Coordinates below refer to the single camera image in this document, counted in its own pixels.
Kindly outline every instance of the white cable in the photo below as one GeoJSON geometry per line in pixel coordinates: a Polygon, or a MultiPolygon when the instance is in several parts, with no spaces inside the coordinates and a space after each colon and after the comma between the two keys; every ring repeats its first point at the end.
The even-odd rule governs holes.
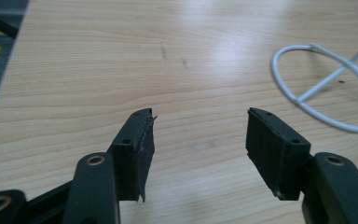
{"type": "Polygon", "coordinates": [[[350,68],[352,70],[352,72],[356,76],[358,76],[358,65],[355,63],[357,60],[358,60],[358,53],[351,60],[347,60],[344,57],[336,54],[335,52],[333,52],[329,49],[325,49],[325,48],[323,48],[319,45],[316,45],[316,44],[292,45],[292,46],[284,47],[275,53],[275,55],[272,58],[272,62],[271,62],[271,70],[272,70],[272,75],[275,77],[275,81],[277,82],[278,86],[281,88],[283,93],[289,98],[289,100],[292,101],[294,104],[298,105],[300,108],[302,108],[303,110],[305,110],[306,112],[311,114],[316,119],[319,119],[327,124],[330,124],[334,127],[337,127],[337,128],[343,129],[343,130],[358,133],[358,126],[344,123],[344,122],[338,121],[336,119],[332,119],[332,118],[326,116],[325,114],[315,110],[314,108],[312,108],[311,106],[309,106],[305,103],[305,101],[307,99],[309,99],[314,93],[319,91],[322,87],[327,85],[334,78],[341,75],[347,68],[350,68]],[[279,57],[281,57],[281,55],[283,55],[285,52],[291,51],[291,50],[314,51],[314,52],[320,53],[322,55],[328,56],[328,57],[336,60],[339,63],[343,63],[344,66],[338,68],[335,72],[330,74],[328,77],[324,78],[321,82],[319,82],[317,85],[315,85],[314,87],[312,87],[311,89],[309,89],[308,91],[303,93],[300,97],[296,97],[289,90],[289,88],[287,88],[286,84],[284,83],[284,81],[281,77],[281,74],[279,72],[279,67],[278,67],[279,57]]]}

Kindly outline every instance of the wooden table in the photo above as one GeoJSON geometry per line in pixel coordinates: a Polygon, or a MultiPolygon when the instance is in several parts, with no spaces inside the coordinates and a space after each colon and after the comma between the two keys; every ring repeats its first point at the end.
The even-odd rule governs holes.
{"type": "MultiPolygon", "coordinates": [[[[152,107],[156,154],[146,203],[123,223],[304,223],[301,202],[273,197],[245,149],[247,109],[268,110],[358,166],[358,134],[291,104],[269,70],[281,47],[358,51],[358,1],[31,1],[0,89],[0,190],[28,199],[106,151],[131,112],[152,107]]],[[[300,94],[340,64],[307,52],[281,60],[300,94]]],[[[350,72],[310,101],[358,124],[350,72]]]]}

